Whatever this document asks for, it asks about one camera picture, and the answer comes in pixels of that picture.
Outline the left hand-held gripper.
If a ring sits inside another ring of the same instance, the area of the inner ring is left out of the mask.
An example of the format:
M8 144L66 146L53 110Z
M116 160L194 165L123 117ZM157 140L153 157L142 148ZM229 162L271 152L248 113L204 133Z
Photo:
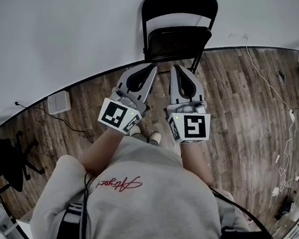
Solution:
M125 71L110 97L104 99L98 121L128 134L150 109L145 102L155 82L157 70L156 64L145 63Z

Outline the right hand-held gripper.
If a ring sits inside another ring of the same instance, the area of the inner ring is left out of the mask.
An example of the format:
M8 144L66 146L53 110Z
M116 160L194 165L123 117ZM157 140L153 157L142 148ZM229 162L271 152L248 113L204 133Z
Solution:
M171 68L170 75L171 105L165 111L175 142L208 140L211 116L206 113L202 83L190 70L179 65Z

